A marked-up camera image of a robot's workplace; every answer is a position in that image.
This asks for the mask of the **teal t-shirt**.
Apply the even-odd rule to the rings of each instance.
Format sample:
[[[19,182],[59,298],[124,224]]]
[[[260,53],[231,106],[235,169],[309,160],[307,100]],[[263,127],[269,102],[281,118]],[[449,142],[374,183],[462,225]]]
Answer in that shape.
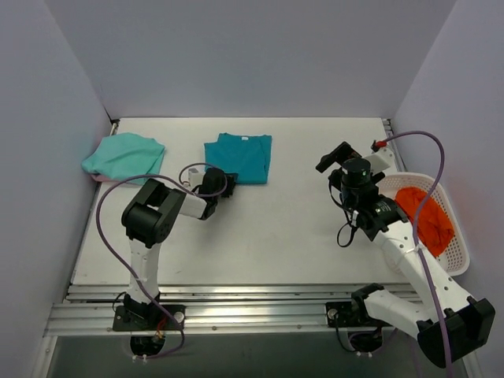
[[[267,184],[272,156],[272,136],[220,133],[204,143],[206,163],[226,173],[236,173],[244,185]]]

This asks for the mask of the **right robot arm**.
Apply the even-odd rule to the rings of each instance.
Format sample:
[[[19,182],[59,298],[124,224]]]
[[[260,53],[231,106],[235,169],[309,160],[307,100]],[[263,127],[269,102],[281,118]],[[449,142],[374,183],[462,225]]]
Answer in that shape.
[[[328,178],[328,188],[339,192],[335,204],[343,211],[350,232],[362,231],[381,249],[412,285],[421,304],[371,283],[352,293],[349,314],[357,324],[386,323],[415,338],[431,363],[446,368],[487,343],[495,308],[456,283],[414,239],[412,222],[378,187],[394,155],[384,143],[375,142],[372,148],[372,154],[363,157],[342,142],[321,158],[316,169],[323,173],[339,165]]]

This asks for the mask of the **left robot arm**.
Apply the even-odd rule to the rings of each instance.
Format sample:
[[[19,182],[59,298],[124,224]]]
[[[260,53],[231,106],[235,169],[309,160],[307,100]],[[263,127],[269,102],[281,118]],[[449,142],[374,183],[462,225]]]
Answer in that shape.
[[[155,328],[165,316],[154,303],[160,297],[158,265],[162,243],[169,237],[177,217],[205,221],[221,198],[232,195],[237,173],[210,167],[204,173],[189,172],[190,189],[166,187],[149,178],[130,201],[121,217],[131,249],[130,284],[124,296],[123,319],[141,330]]]

